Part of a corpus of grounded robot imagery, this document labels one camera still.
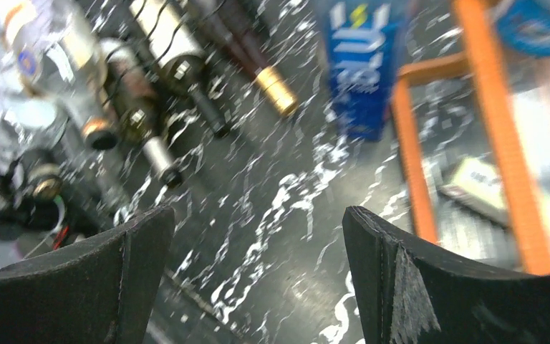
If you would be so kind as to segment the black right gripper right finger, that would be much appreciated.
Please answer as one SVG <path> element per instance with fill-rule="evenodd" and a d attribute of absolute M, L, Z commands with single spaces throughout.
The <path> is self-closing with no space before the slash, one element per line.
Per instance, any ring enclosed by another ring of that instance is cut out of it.
<path fill-rule="evenodd" d="M 342 228 L 366 343 L 550 343 L 550 275 L 462 257 L 361 206 Z"/>

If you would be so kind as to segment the blue square glass bottle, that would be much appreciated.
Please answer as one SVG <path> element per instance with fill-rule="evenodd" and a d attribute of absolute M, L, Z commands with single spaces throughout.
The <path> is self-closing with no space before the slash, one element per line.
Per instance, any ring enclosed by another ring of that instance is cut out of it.
<path fill-rule="evenodd" d="M 378 141 L 414 1 L 316 1 L 324 72 L 339 131 Z"/>

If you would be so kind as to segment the clear round glass bottle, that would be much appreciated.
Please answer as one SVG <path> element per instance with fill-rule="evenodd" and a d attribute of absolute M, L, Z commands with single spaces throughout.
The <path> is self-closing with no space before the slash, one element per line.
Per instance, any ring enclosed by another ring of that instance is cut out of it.
<path fill-rule="evenodd" d="M 0 31 L 24 84 L 62 104 L 87 146 L 114 148 L 107 65 L 84 9 L 76 1 L 0 1 Z"/>

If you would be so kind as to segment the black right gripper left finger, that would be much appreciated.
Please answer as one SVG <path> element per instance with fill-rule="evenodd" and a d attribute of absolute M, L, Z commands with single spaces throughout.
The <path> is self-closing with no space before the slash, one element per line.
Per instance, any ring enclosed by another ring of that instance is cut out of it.
<path fill-rule="evenodd" d="M 0 269 L 0 343 L 141 343 L 174 229 L 162 205 Z"/>

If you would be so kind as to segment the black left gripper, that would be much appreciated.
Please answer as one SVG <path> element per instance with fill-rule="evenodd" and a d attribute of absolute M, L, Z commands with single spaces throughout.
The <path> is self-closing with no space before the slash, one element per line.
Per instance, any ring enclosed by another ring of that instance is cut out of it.
<path fill-rule="evenodd" d="M 47 149 L 30 149 L 0 165 L 0 239 L 16 231 L 59 231 L 67 213 L 61 169 Z"/>

